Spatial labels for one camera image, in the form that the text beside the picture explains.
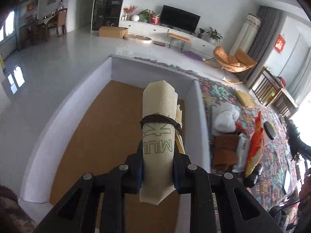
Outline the purple round floor mat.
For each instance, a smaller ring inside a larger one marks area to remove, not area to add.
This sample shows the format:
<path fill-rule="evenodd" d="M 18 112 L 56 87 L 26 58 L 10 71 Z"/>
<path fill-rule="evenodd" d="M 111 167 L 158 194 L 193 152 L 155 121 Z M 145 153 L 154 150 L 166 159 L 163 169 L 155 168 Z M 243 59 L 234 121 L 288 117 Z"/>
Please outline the purple round floor mat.
<path fill-rule="evenodd" d="M 194 61 L 198 61 L 198 62 L 202 62 L 202 57 L 200 57 L 198 54 L 191 52 L 191 51 L 184 51 L 182 52 L 186 57 L 194 60 Z"/>

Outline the wooden slatted chair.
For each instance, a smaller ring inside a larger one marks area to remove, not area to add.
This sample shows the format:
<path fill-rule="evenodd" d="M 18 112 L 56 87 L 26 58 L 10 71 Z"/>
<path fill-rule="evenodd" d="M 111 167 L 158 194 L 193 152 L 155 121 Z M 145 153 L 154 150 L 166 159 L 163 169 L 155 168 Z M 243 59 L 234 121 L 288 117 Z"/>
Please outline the wooden slatted chair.
<path fill-rule="evenodd" d="M 251 87 L 261 104 L 269 108 L 274 106 L 279 115 L 291 118 L 299 109 L 298 104 L 288 93 L 280 77 L 263 68 Z"/>

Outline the black display cabinet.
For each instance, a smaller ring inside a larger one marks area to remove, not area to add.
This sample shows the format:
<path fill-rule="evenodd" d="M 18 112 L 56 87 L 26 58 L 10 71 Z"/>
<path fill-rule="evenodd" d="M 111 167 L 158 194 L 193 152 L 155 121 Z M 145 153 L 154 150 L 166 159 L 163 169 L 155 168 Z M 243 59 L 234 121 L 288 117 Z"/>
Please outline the black display cabinet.
<path fill-rule="evenodd" d="M 123 0 L 94 0 L 91 30 L 102 26 L 118 26 Z"/>

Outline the white tv cabinet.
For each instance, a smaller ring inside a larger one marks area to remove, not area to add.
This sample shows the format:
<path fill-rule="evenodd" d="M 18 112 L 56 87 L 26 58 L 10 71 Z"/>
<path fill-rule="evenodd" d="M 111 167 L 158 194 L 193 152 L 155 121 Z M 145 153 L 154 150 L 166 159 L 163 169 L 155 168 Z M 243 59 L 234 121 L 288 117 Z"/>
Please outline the white tv cabinet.
<path fill-rule="evenodd" d="M 194 52 L 204 58 L 213 57 L 213 50 L 216 48 L 214 44 L 211 44 L 208 41 L 187 33 L 180 32 L 179 30 L 173 30 L 171 28 L 160 25 L 134 21 L 119 21 L 119 27 L 126 27 L 129 29 L 130 34 L 147 36 L 154 41 L 165 43 L 167 46 L 169 46 L 171 40 L 171 38 L 168 37 L 168 33 L 173 33 L 189 38 L 191 43 L 186 43 L 183 49 Z M 181 41 L 175 41 L 172 46 L 180 48 Z"/>

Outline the brown knitted cloth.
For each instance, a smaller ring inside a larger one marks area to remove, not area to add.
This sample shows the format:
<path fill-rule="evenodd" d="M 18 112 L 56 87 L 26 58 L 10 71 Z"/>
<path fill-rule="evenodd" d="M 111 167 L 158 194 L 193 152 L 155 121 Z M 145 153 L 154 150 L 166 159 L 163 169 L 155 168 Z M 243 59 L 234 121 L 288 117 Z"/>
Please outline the brown knitted cloth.
<path fill-rule="evenodd" d="M 236 149 L 239 136 L 235 134 L 224 134 L 214 137 L 212 167 L 224 171 L 230 166 L 238 163 Z"/>

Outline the white storage box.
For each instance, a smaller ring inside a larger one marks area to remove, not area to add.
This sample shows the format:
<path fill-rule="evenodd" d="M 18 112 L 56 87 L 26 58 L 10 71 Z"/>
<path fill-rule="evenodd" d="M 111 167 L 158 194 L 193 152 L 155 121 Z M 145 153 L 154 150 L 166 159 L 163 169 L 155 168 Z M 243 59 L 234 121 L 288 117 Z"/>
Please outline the white storage box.
<path fill-rule="evenodd" d="M 191 161 L 210 171 L 209 135 L 198 74 L 143 58 L 112 55 L 63 100 L 28 161 L 18 203 L 36 223 L 86 172 L 123 163 L 141 139 L 142 92 L 151 82 L 175 88 Z"/>

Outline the red wall decoration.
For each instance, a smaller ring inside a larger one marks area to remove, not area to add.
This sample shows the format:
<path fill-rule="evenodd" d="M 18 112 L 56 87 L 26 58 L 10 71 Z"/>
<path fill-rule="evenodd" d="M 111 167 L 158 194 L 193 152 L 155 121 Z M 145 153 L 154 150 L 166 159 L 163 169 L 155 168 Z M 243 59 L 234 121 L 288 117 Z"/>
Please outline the red wall decoration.
<path fill-rule="evenodd" d="M 285 44 L 286 44 L 286 41 L 284 37 L 281 34 L 279 34 L 279 36 L 276 39 L 274 48 L 279 54 L 281 54 L 284 49 Z"/>

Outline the white standing air conditioner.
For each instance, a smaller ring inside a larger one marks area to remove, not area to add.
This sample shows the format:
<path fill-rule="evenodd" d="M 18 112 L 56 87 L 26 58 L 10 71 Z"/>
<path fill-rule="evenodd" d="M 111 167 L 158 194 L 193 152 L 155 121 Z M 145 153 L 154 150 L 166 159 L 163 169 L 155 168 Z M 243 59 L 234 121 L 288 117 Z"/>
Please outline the white standing air conditioner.
<path fill-rule="evenodd" d="M 238 49 L 248 53 L 261 26 L 261 19 L 254 14 L 248 14 L 242 29 L 231 48 L 229 55 L 233 56 Z"/>

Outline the cream paper towel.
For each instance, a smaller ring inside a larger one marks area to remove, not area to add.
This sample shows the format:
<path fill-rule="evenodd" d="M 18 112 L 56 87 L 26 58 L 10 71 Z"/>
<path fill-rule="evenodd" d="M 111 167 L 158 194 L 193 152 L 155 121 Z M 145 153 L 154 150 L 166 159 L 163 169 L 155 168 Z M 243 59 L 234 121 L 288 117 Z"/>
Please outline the cream paper towel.
<path fill-rule="evenodd" d="M 182 124 L 178 94 L 166 81 L 152 82 L 143 91 L 142 117 L 152 114 L 166 116 Z M 172 176 L 175 137 L 175 128 L 171 124 L 144 124 L 141 202 L 158 205 L 175 190 Z"/>

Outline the green potted plant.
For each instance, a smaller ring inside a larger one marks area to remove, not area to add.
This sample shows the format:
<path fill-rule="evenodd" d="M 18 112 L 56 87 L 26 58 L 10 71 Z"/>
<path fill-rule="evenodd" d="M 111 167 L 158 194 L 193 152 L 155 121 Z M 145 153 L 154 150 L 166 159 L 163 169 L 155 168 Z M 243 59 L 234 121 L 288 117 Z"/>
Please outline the green potted plant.
<path fill-rule="evenodd" d="M 216 42 L 220 42 L 222 40 L 222 35 L 217 32 L 216 29 L 213 29 L 212 27 L 209 27 L 207 30 L 207 36 L 209 37 L 209 43 L 214 44 Z"/>

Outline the orange fish plush toy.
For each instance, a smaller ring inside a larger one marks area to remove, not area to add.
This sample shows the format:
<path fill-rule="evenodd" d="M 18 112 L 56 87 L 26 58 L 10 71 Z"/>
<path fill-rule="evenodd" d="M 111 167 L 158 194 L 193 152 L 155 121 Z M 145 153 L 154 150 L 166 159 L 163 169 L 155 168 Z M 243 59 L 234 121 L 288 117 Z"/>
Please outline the orange fish plush toy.
<path fill-rule="evenodd" d="M 250 138 L 250 148 L 244 170 L 244 176 L 251 175 L 255 167 L 258 165 L 264 150 L 264 128 L 261 122 L 261 111 L 255 118 L 255 129 Z"/>

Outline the yellow flat box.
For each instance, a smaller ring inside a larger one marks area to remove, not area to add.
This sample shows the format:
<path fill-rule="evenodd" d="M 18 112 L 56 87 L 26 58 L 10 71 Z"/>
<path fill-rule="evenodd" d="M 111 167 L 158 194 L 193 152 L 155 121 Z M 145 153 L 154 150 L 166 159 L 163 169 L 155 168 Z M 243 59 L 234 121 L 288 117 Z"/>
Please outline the yellow flat box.
<path fill-rule="evenodd" d="M 237 96 L 242 106 L 248 107 L 248 108 L 257 108 L 255 101 L 248 93 L 236 90 L 235 95 Z"/>

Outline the small wooden bench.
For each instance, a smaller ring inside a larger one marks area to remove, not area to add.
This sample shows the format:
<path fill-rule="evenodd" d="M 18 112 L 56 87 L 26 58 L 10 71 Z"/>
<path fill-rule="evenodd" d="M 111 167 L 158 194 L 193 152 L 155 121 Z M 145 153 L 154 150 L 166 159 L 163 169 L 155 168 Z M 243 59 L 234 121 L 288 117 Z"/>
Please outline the small wooden bench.
<path fill-rule="evenodd" d="M 169 43 L 169 48 L 172 47 L 173 43 L 175 41 L 181 41 L 181 47 L 180 47 L 180 52 L 183 52 L 183 48 L 185 46 L 186 43 L 190 44 L 191 40 L 189 38 L 177 35 L 177 34 L 173 34 L 173 33 L 168 33 L 168 37 L 171 38 L 170 43 Z"/>

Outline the wooden dining chair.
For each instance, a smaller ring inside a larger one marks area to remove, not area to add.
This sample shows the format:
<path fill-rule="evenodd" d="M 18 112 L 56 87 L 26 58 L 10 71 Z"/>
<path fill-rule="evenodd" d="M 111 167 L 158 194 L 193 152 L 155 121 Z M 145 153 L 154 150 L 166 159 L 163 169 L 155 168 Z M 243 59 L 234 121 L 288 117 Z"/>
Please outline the wooden dining chair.
<path fill-rule="evenodd" d="M 50 36 L 50 30 L 55 29 L 57 37 L 61 37 L 67 33 L 66 30 L 67 8 L 58 10 L 55 17 L 47 23 L 47 35 Z"/>

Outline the round wooden tray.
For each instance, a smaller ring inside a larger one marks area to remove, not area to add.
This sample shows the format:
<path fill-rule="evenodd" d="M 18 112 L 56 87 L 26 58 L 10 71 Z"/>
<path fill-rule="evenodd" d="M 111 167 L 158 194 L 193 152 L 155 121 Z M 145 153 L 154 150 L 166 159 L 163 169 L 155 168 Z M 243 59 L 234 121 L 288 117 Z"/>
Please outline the round wooden tray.
<path fill-rule="evenodd" d="M 153 42 L 153 40 L 150 37 L 136 34 L 126 34 L 124 35 L 123 39 L 140 44 L 152 44 Z"/>

